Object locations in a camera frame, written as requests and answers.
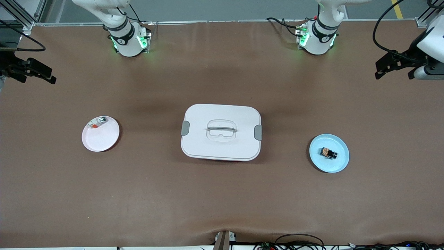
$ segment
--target white lid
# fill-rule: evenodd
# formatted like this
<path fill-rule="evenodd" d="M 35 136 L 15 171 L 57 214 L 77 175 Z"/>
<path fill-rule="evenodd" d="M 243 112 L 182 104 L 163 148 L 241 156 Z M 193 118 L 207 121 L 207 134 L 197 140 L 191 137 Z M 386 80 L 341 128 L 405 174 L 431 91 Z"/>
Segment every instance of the white lid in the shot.
<path fill-rule="evenodd" d="M 250 161 L 261 150 L 261 115 L 245 106 L 195 104 L 185 113 L 182 150 L 194 158 Z"/>

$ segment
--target black cable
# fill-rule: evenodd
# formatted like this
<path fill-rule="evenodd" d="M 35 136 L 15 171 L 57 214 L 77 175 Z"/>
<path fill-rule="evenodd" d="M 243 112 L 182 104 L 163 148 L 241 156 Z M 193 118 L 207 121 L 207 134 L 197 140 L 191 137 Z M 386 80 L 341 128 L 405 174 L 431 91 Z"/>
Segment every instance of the black cable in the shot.
<path fill-rule="evenodd" d="M 288 32 L 290 32 L 290 34 L 292 34 L 293 36 L 302 37 L 302 35 L 295 34 L 295 33 L 291 32 L 290 28 L 288 27 L 287 23 L 285 22 L 285 19 L 282 18 L 282 22 L 284 23 L 285 27 L 287 28 Z"/>
<path fill-rule="evenodd" d="M 118 7 L 116 7 L 116 8 L 120 12 L 120 14 L 126 16 L 128 19 L 133 20 L 133 21 L 139 21 L 138 19 L 129 17 L 126 12 L 122 12 Z"/>
<path fill-rule="evenodd" d="M 280 25 L 282 25 L 282 26 L 285 26 L 285 24 L 284 23 L 282 23 L 281 21 L 279 21 L 278 19 L 276 19 L 276 18 L 274 18 L 274 17 L 269 17 L 269 18 L 267 18 L 266 20 L 268 20 L 268 21 L 270 21 L 270 20 L 273 20 L 273 21 L 276 21 L 278 24 L 280 24 Z M 296 26 L 292 26 L 292 25 L 287 25 L 289 28 L 296 28 Z"/>
<path fill-rule="evenodd" d="M 369 246 L 355 246 L 353 250 L 392 250 L 398 249 L 398 247 L 413 247 L 415 250 L 438 250 L 444 248 L 444 243 L 440 245 L 428 244 L 426 242 L 417 242 L 417 241 L 405 241 L 393 245 L 383 245 L 383 244 L 375 244 Z"/>
<path fill-rule="evenodd" d="M 438 6 L 441 6 L 441 5 L 443 5 L 443 4 L 444 4 L 444 0 L 443 0 Z M 424 18 L 424 21 L 425 21 L 427 18 L 429 18 L 433 13 L 435 13 L 435 11 L 438 11 L 437 14 L 439 14 L 441 10 L 443 10 L 443 9 L 433 9 L 433 11 L 431 11 L 431 12 L 427 15 L 427 17 Z"/>
<path fill-rule="evenodd" d="M 130 19 L 130 20 L 133 20 L 133 21 L 137 21 L 138 23 L 143 23 L 143 22 L 149 22 L 149 21 L 142 21 L 142 20 L 140 20 L 139 19 L 139 16 L 137 15 L 137 13 L 136 13 L 136 11 L 134 10 L 134 8 L 133 8 L 133 6 L 130 4 L 130 7 L 131 7 L 131 10 L 134 12 L 134 14 L 136 15 L 136 18 L 132 18 L 132 17 L 129 17 L 128 15 L 127 15 L 127 13 L 126 12 L 122 12 L 122 10 L 121 9 L 119 9 L 118 7 L 116 7 L 117 8 L 117 10 L 120 12 L 120 14 L 122 14 L 122 15 L 124 15 L 124 16 L 126 16 L 128 19 Z"/>
<path fill-rule="evenodd" d="M 137 15 L 136 11 L 134 10 L 134 8 L 133 8 L 133 6 L 132 6 L 131 4 L 130 4 L 130 8 L 131 8 L 131 10 L 134 12 L 134 14 L 136 15 L 137 20 L 139 20 L 139 22 L 140 22 L 140 18 L 139 18 L 139 16 Z"/>
<path fill-rule="evenodd" d="M 434 8 L 434 9 L 443 9 L 444 8 L 444 6 L 432 4 L 432 0 L 427 0 L 427 5 L 430 8 Z"/>
<path fill-rule="evenodd" d="M 21 32 L 19 30 L 16 30 L 15 28 L 10 26 L 9 24 L 5 23 L 3 20 L 0 20 L 0 22 L 3 23 L 6 27 L 8 27 L 8 28 L 12 29 L 13 31 L 15 31 L 15 32 L 17 32 L 17 33 L 27 37 L 28 39 L 30 39 L 31 41 L 35 42 L 40 47 L 42 47 L 42 48 L 17 48 L 17 51 L 41 52 L 41 51 L 45 51 L 46 50 L 46 47 L 43 44 L 41 44 L 39 41 L 37 41 L 36 39 L 26 35 L 25 33 Z"/>
<path fill-rule="evenodd" d="M 293 36 L 302 37 L 302 35 L 299 35 L 299 34 L 295 34 L 295 33 L 293 33 L 293 32 L 290 30 L 290 28 L 296 28 L 296 26 L 288 25 L 288 24 L 285 22 L 285 19 L 283 19 L 283 18 L 282 18 L 282 22 L 279 21 L 278 19 L 274 18 L 274 17 L 269 17 L 269 18 L 267 18 L 266 20 L 268 20 L 268 21 L 270 21 L 270 20 L 276 21 L 278 24 L 285 26 L 285 27 L 287 28 L 288 32 L 290 32 L 290 34 L 292 34 Z"/>
<path fill-rule="evenodd" d="M 375 45 L 376 46 L 378 46 L 378 48 L 380 48 L 380 49 L 382 49 L 382 50 L 385 50 L 385 51 L 387 51 L 387 52 L 389 52 L 389 53 L 392 53 L 393 55 L 397 55 L 397 56 L 399 56 L 399 57 L 402 57 L 402 58 L 404 58 L 404 59 L 406 59 L 406 60 L 409 60 L 409 61 L 412 61 L 412 62 L 419 62 L 418 60 L 416 60 L 416 59 L 412 59 L 412 58 L 409 58 L 409 57 L 406 57 L 405 55 L 403 55 L 403 54 L 400 54 L 400 53 L 398 53 L 398 52 L 396 52 L 396 51 L 393 51 L 393 50 L 390 50 L 390 49 L 388 49 L 388 48 L 386 48 L 386 47 L 384 47 L 384 46 L 382 46 L 381 44 L 379 44 L 377 41 L 376 41 L 376 30 L 378 29 L 378 25 L 379 25 L 379 23 L 381 22 L 381 20 L 382 20 L 382 18 L 390 11 L 390 10 L 392 10 L 395 6 L 397 6 L 399 3 L 401 3 L 402 1 L 404 1 L 404 0 L 399 0 L 399 1 L 397 1 L 396 3 L 394 3 L 394 4 L 392 4 L 392 6 L 390 6 L 382 15 L 381 15 L 381 17 L 378 19 L 378 21 L 376 22 L 376 24 L 375 24 L 375 28 L 373 29 L 373 42 L 375 43 Z"/>
<path fill-rule="evenodd" d="M 274 241 L 274 243 L 277 244 L 277 242 L 278 242 L 279 239 L 282 239 L 282 238 L 284 238 L 284 237 L 288 237 L 288 236 L 307 236 L 307 237 L 311 237 L 311 238 L 315 238 L 315 239 L 317 239 L 318 241 L 321 242 L 322 245 L 324 245 L 324 242 L 323 242 L 320 238 L 318 238 L 318 237 L 316 237 L 316 236 L 313 236 L 313 235 L 311 235 L 311 234 L 284 234 L 284 235 L 282 235 L 282 236 L 279 236 L 279 237 Z"/>
<path fill-rule="evenodd" d="M 317 5 L 317 16 L 316 16 L 316 18 L 319 17 L 319 13 L 320 13 L 320 12 L 321 12 L 321 6 L 318 4 L 318 5 Z M 316 20 L 316 19 L 306 17 L 305 20 L 314 21 L 314 20 Z"/>
<path fill-rule="evenodd" d="M 428 7 L 428 8 L 427 8 L 427 9 L 421 14 L 421 16 L 418 17 L 418 20 L 421 19 L 422 16 L 425 15 L 429 9 L 431 9 L 431 7 Z"/>

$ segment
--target yellow line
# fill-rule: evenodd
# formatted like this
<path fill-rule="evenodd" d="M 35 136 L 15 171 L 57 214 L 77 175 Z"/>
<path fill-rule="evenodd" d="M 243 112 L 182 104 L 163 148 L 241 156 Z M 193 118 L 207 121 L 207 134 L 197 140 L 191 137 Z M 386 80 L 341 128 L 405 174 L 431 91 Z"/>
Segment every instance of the yellow line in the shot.
<path fill-rule="evenodd" d="M 394 9 L 395 9 L 396 17 L 398 19 L 403 19 L 401 9 L 399 8 L 399 4 L 397 6 L 395 6 Z"/>

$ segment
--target blue plate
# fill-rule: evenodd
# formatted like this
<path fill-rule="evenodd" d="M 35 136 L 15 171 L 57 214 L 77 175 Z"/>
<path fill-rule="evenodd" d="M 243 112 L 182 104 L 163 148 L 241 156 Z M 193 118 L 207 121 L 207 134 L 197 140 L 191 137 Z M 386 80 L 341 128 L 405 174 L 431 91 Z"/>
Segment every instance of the blue plate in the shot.
<path fill-rule="evenodd" d="M 336 152 L 336 159 L 328 159 L 321 155 L 322 148 L 329 148 Z M 327 173 L 337 173 L 349 163 L 350 153 L 345 142 L 339 137 L 332 134 L 322 134 L 311 141 L 310 158 L 320 170 Z"/>

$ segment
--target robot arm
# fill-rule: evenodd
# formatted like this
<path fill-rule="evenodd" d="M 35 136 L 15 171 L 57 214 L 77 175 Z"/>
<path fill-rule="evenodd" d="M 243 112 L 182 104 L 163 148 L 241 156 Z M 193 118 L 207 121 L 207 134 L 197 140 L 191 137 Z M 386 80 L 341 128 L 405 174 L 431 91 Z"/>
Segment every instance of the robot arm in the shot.
<path fill-rule="evenodd" d="M 126 8 L 130 0 L 72 0 L 99 18 L 111 34 L 115 49 L 122 56 L 136 56 L 149 49 L 151 32 L 131 22 L 117 8 Z"/>
<path fill-rule="evenodd" d="M 316 0 L 319 4 L 319 15 L 316 20 L 309 20 L 297 31 L 300 48 L 311 54 L 321 55 L 333 45 L 336 31 L 344 19 L 339 7 L 346 4 L 363 4 L 370 0 Z"/>
<path fill-rule="evenodd" d="M 432 20 L 402 55 L 409 60 L 390 52 L 379 59 L 376 79 L 393 70 L 414 68 L 408 73 L 409 79 L 444 80 L 444 13 Z"/>

